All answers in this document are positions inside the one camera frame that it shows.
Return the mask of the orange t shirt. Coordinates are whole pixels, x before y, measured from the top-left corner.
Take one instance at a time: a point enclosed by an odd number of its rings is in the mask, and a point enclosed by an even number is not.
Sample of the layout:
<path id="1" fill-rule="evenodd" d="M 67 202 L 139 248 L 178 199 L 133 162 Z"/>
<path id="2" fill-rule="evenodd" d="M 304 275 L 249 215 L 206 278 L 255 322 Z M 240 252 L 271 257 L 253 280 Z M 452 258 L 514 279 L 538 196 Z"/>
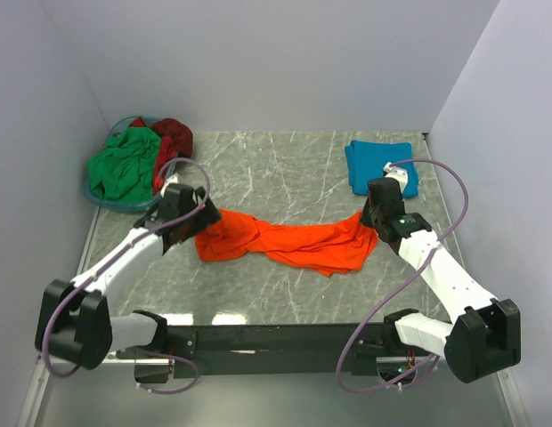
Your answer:
<path id="1" fill-rule="evenodd" d="M 245 213 L 222 210 L 222 219 L 195 237 L 203 262 L 226 262 L 246 254 L 325 277 L 361 270 L 378 244 L 376 231 L 360 223 L 359 212 L 319 225 L 271 224 Z"/>

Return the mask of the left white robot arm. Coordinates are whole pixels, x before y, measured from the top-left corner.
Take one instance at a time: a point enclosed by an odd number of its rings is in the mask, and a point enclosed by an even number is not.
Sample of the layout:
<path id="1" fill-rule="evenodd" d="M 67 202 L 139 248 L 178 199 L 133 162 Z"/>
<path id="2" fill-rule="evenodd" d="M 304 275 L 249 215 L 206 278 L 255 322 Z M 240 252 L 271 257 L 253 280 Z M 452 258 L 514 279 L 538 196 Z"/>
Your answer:
<path id="1" fill-rule="evenodd" d="M 221 220 L 205 187 L 173 183 L 126 237 L 89 270 L 55 279 L 43 294 L 35 346 L 47 366 L 54 358 L 92 370 L 114 351 L 139 348 L 148 357 L 169 347 L 166 318 L 146 311 L 113 317 L 110 305 L 158 258 Z"/>

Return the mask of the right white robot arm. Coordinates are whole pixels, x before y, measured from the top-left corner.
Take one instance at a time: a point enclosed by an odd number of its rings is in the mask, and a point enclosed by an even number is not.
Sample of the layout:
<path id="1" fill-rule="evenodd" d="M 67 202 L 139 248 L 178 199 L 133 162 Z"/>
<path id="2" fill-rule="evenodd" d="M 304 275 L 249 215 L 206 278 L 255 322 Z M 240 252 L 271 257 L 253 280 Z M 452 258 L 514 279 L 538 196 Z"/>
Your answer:
<path id="1" fill-rule="evenodd" d="M 442 322 L 413 309 L 386 316 L 381 335 L 386 351 L 401 355 L 414 346 L 433 353 L 444 358 L 463 383 L 520 362 L 517 305 L 479 285 L 446 250 L 424 217 L 406 212 L 395 178 L 369 182 L 361 224 L 376 231 L 382 242 L 419 272 L 449 316 Z"/>

